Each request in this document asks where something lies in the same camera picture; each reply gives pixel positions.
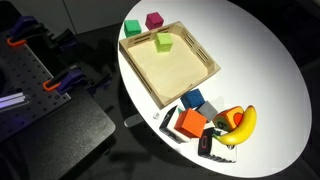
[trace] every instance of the blue object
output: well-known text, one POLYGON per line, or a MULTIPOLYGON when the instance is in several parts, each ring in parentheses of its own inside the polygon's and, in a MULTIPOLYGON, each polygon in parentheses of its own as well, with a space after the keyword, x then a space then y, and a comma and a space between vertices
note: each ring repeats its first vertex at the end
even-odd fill
POLYGON ((38 24, 38 21, 33 16, 21 16, 16 22, 16 24, 13 26, 13 28, 9 31, 9 33, 11 36, 16 36, 24 28, 34 24, 38 24))
POLYGON ((195 108, 205 103, 199 89, 189 91, 181 96, 180 100, 185 109, 195 108))

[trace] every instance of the white round table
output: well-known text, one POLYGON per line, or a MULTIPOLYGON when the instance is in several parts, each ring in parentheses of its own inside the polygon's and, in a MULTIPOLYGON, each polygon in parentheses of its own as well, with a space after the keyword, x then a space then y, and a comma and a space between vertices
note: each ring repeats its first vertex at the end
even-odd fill
MULTIPOLYGON (((291 165, 302 153, 311 129, 311 105, 304 79, 286 48, 252 15, 226 0, 140 1, 126 20, 137 19, 142 32, 146 15, 159 12, 164 25, 181 21, 219 64, 221 70, 197 86, 219 112, 254 105, 253 134, 237 146, 236 163, 219 163, 197 154, 198 139, 177 144, 159 130, 166 113, 148 94, 119 51, 119 66, 127 91, 148 125, 169 146, 212 171, 236 177, 263 177, 291 165)), ((121 27, 119 40, 125 38, 121 27)))

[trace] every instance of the toy block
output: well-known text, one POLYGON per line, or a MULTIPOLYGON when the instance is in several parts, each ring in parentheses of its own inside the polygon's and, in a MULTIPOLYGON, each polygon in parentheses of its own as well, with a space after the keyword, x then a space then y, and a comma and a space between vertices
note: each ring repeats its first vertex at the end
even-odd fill
POLYGON ((226 131, 217 128, 205 129, 199 139, 198 155, 218 162, 236 162, 237 146, 221 144, 212 137, 213 133, 226 134, 226 131))
POLYGON ((163 19, 158 12, 147 14, 146 26, 149 30, 161 27, 163 19))
POLYGON ((183 107, 180 106, 175 106, 171 108, 166 116, 164 117, 163 122, 160 125, 160 131, 169 136, 172 140, 174 140, 177 143, 183 143, 183 142, 188 142, 191 139, 179 131, 174 129, 174 126, 178 120, 178 117, 181 112, 184 111, 183 107))
POLYGON ((222 111, 214 117, 213 124, 219 129, 231 132, 240 124, 243 112, 241 106, 222 111))
POLYGON ((189 108, 180 113, 174 129, 189 138, 200 138, 207 118, 189 108))
POLYGON ((218 114, 218 111, 210 104, 209 101, 206 101, 203 105, 197 108, 197 112, 207 118, 207 123, 211 122, 214 116, 218 114))
POLYGON ((173 45, 173 41, 169 33, 157 33, 155 44, 157 52, 169 52, 173 45))
POLYGON ((141 33, 141 27, 138 20, 124 21, 124 32, 126 37, 131 37, 141 33))
POLYGON ((205 103, 199 89, 189 91, 181 96, 180 100, 185 109, 195 108, 205 103))

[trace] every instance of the orange block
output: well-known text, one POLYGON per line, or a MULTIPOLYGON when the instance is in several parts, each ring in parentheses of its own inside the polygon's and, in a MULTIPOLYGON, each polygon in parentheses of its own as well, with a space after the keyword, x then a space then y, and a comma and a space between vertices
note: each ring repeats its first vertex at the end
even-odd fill
POLYGON ((174 129, 189 138, 201 138, 207 118, 189 108, 180 113, 174 129))
POLYGON ((241 106, 236 106, 220 112, 213 118, 212 122, 216 128, 231 132, 240 124, 243 112, 241 106))

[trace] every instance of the light green cube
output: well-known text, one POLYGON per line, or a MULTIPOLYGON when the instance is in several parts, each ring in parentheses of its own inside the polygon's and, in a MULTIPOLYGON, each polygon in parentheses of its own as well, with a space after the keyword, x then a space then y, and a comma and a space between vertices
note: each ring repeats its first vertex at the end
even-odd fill
POLYGON ((169 33, 157 33, 155 44, 158 53, 170 52, 173 41, 169 33))

